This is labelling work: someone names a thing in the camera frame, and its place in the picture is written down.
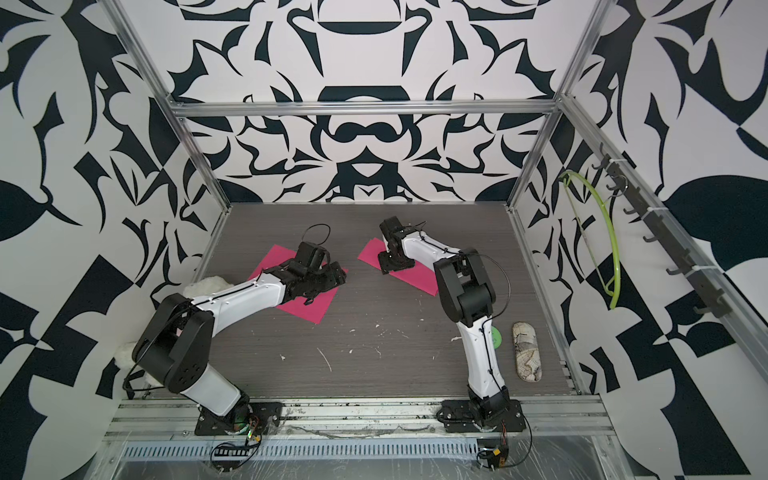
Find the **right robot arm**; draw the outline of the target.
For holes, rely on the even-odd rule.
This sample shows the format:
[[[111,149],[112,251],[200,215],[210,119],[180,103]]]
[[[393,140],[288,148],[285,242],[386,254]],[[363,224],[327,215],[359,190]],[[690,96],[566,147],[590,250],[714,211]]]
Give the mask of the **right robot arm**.
[[[385,251],[378,255],[383,272],[421,264],[435,274],[443,311],[460,333],[473,416],[481,422],[499,414],[508,407],[510,396],[493,348],[496,293],[481,254],[443,244],[395,216],[383,220],[379,228],[385,242]]]

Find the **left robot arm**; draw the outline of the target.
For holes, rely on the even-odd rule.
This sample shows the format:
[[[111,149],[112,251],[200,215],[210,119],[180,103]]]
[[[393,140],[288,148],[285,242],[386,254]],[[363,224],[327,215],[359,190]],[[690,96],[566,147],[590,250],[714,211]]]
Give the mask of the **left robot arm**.
[[[302,242],[294,257],[255,278],[212,294],[167,296],[157,307],[131,359],[160,386],[226,417],[248,401],[209,363],[211,344],[229,326],[296,299],[310,305],[346,282],[346,272],[317,244]]]

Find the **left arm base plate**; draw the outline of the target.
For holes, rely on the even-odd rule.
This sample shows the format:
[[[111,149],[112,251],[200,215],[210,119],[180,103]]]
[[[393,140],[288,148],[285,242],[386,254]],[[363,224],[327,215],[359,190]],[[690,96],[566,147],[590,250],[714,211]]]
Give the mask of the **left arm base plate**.
[[[219,416],[199,405],[196,436],[261,435],[280,425],[281,402],[238,402],[226,415]]]

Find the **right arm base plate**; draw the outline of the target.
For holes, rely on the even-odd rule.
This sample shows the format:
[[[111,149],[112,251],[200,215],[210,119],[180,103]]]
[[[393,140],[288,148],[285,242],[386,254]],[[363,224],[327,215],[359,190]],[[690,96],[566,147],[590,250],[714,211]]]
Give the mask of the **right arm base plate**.
[[[490,413],[472,400],[444,400],[435,419],[448,433],[520,433],[527,429],[518,400],[510,400]]]

